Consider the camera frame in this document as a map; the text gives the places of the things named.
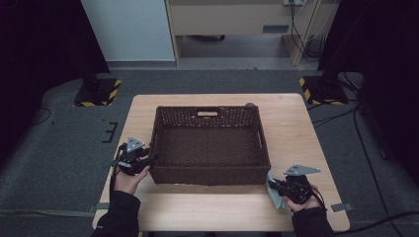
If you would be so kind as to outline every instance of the wicker basket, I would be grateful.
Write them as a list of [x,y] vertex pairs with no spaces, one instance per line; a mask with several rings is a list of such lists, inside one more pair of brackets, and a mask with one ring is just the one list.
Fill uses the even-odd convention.
[[262,185],[271,169],[256,106],[158,107],[150,154],[156,184]]

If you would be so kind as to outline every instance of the black cable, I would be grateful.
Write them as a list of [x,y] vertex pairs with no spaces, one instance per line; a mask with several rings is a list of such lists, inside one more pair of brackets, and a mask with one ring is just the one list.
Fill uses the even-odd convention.
[[387,206],[385,205],[384,198],[382,197],[382,193],[381,193],[381,190],[380,190],[379,185],[378,185],[378,181],[377,181],[376,173],[374,172],[374,169],[373,169],[373,165],[372,165],[372,163],[371,163],[370,156],[368,155],[367,148],[366,148],[366,145],[365,145],[365,143],[364,143],[364,139],[363,139],[363,137],[361,136],[361,132],[360,132],[360,129],[359,129],[359,127],[358,127],[358,123],[357,123],[357,110],[358,110],[358,108],[360,107],[360,105],[361,105],[361,104],[358,104],[358,105],[355,107],[355,109],[354,109],[354,113],[353,113],[353,118],[354,118],[355,129],[357,130],[358,137],[360,138],[361,145],[362,145],[363,150],[364,150],[364,154],[365,154],[365,156],[366,156],[366,158],[367,158],[367,162],[368,162],[369,167],[370,167],[370,171],[371,171],[371,173],[373,174],[374,183],[376,184],[377,191],[378,191],[378,195],[379,195],[379,199],[381,200],[382,206],[384,207],[384,211],[385,211],[385,214],[387,215],[387,219],[390,221],[390,223],[391,223],[392,227],[393,227],[393,228],[394,228],[394,230],[397,232],[398,236],[403,236],[403,235],[400,233],[400,231],[397,229],[397,227],[394,225],[394,223],[391,221],[392,219],[391,219],[391,218],[390,218],[390,216],[389,216]]
[[408,212],[403,212],[403,213],[400,213],[400,214],[396,214],[396,215],[390,216],[389,218],[386,218],[386,219],[380,220],[380,221],[378,221],[378,222],[376,222],[376,223],[373,223],[373,224],[370,224],[370,225],[366,225],[366,226],[361,227],[361,228],[358,228],[358,229],[347,230],[347,231],[344,231],[344,232],[338,232],[338,233],[335,233],[335,235],[352,234],[352,233],[355,233],[355,232],[364,231],[364,230],[367,230],[367,229],[370,229],[370,228],[376,227],[376,226],[378,226],[378,225],[381,225],[381,224],[383,224],[383,223],[385,223],[385,222],[391,221],[391,220],[393,220],[393,219],[398,219],[398,218],[401,218],[401,217],[404,217],[404,216],[408,216],[408,215],[416,215],[416,214],[419,214],[419,211],[408,211]]
[[307,60],[307,61],[309,61],[309,62],[316,62],[316,61],[318,61],[319,59],[317,59],[317,60],[311,60],[311,59],[308,59],[307,57],[305,57],[305,54],[304,54],[304,51],[302,50],[302,48],[298,45],[298,43],[295,41],[295,39],[293,38],[293,30],[295,30],[295,32],[296,32],[296,36],[298,37],[298,39],[300,40],[300,41],[302,41],[302,39],[299,37],[299,32],[298,32],[298,30],[296,29],[296,26],[295,26],[295,23],[294,23],[294,11],[295,11],[295,3],[293,2],[293,0],[290,0],[290,6],[291,6],[291,18],[292,18],[292,26],[291,26],[291,39],[293,39],[293,43],[295,44],[295,46],[298,48],[298,50],[299,50],[299,52],[301,53],[301,55],[302,55],[302,57],[305,59],[305,60]]
[[345,115],[348,115],[348,114],[350,114],[352,111],[353,111],[353,109],[350,109],[349,111],[347,111],[347,112],[346,112],[346,113],[344,113],[344,114],[341,114],[341,115],[338,115],[338,116],[329,117],[329,118],[324,118],[324,119],[321,119],[321,120],[314,121],[314,122],[313,122],[313,124],[315,124],[316,122],[321,122],[321,121],[323,121],[321,124],[319,124],[319,125],[315,126],[315,127],[314,127],[314,129],[316,129],[316,128],[318,128],[318,127],[320,127],[320,126],[322,126],[322,125],[324,125],[324,124],[326,124],[326,123],[328,123],[328,122],[330,122],[330,121],[332,121],[332,120],[334,120],[334,119],[337,119],[337,118],[343,117],[343,116],[345,116]]
[[[348,75],[347,75],[346,73],[347,73],[347,72],[343,72],[343,75],[345,76],[346,80],[347,80],[349,83],[353,84],[353,85],[354,85],[354,86],[355,86],[358,90],[361,90],[360,88],[358,88],[358,87],[355,85],[355,83],[353,83],[353,82],[349,79],[349,77],[348,77]],[[363,79],[362,79],[361,85],[364,85],[365,80],[366,80],[366,77],[363,75]]]
[[360,93],[360,88],[358,88],[358,86],[349,79],[349,77],[346,75],[346,72],[344,72],[343,75],[339,73],[338,78],[343,78],[345,80],[345,82],[343,82],[342,80],[338,79],[338,82],[348,88],[352,93],[355,95]]
[[118,169],[118,161],[120,160],[120,153],[123,149],[125,149],[125,144],[122,144],[118,147],[118,152],[115,155],[114,161],[117,162],[117,163],[114,163],[113,167],[112,167],[112,175],[111,175],[111,179],[110,179],[110,183],[109,183],[109,200],[111,200],[112,194],[114,193],[115,180],[117,178],[117,174],[119,174],[120,171],[121,171],[121,169]]
[[[359,100],[347,100],[348,102],[354,102],[354,101],[359,101]],[[332,100],[332,101],[328,101],[329,103],[333,103],[333,102],[341,102],[341,101],[334,101],[334,100]],[[330,105],[330,104],[326,104],[326,103],[323,103],[323,104],[318,104],[318,105],[314,105],[314,106],[312,106],[312,107],[310,107],[310,108],[308,108],[307,110],[309,111],[309,110],[312,110],[312,109],[314,109],[314,108],[317,108],[317,107],[319,107],[319,106],[324,106],[324,105]]]
[[321,38],[320,38],[320,49],[318,51],[311,50],[312,43],[314,42],[314,37],[311,37],[311,38],[312,38],[312,40],[309,40],[307,42],[307,46],[304,48],[304,52],[306,52],[307,56],[309,56],[309,57],[319,59],[321,57],[321,54],[322,54],[324,36],[321,36]]
[[52,112],[49,109],[47,109],[47,108],[41,107],[40,110],[46,110],[46,111],[48,111],[48,116],[45,119],[41,120],[41,121],[31,123],[31,125],[38,125],[38,124],[43,123],[44,121],[48,120],[49,117],[52,114]]
[[318,195],[316,194],[316,193],[313,193],[313,195],[314,195],[314,197],[320,202],[320,205],[321,205],[321,208],[324,210],[324,211],[327,211],[327,208],[326,208],[326,205],[324,204],[324,198],[323,198],[323,195],[318,191],[318,189],[316,188],[316,187],[314,187],[314,186],[311,186],[311,188],[312,189],[314,189],[317,193],[318,193]]

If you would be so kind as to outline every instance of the gray carpet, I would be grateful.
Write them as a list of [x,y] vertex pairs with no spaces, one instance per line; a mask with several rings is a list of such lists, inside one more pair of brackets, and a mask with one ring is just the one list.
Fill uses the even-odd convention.
[[[77,108],[72,100],[81,86],[74,80],[45,93],[33,125],[0,175],[0,209],[52,209],[87,212],[96,205],[109,172],[132,98],[138,94],[300,93],[297,79],[315,71],[140,70],[113,71],[123,80],[107,107]],[[313,121],[340,115],[357,105],[320,106],[309,110]],[[383,160],[365,122],[357,114],[367,152],[390,215],[419,210],[419,189],[397,161]],[[118,127],[111,143],[107,130]],[[316,129],[343,202],[351,229],[387,218],[354,126],[353,114]],[[44,215],[0,216],[0,236],[89,236],[92,217]],[[417,236],[419,216],[393,221],[403,236]],[[156,236],[204,236],[204,233],[157,233]],[[219,233],[219,236],[260,233]],[[388,223],[344,236],[398,236]]]

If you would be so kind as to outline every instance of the wall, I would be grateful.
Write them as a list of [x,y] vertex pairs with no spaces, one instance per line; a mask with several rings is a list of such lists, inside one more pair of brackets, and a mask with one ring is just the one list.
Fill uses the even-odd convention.
[[107,61],[175,61],[164,0],[81,0]]

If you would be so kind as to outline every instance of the metal bracket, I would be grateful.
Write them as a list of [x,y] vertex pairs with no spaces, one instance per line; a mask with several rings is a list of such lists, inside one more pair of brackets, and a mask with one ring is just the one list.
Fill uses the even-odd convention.
[[289,176],[302,176],[314,173],[320,173],[320,169],[301,165],[293,165],[284,171],[284,175]]
[[89,206],[88,212],[94,213],[96,210],[99,209],[109,209],[109,203],[108,202],[99,202],[96,204],[96,206],[91,205]]
[[134,139],[131,136],[128,137],[128,142],[126,143],[126,152],[132,152],[136,149],[139,149],[145,145],[144,142]]
[[333,212],[338,212],[341,210],[350,211],[353,210],[354,207],[350,203],[338,203],[338,204],[332,204],[331,205]]

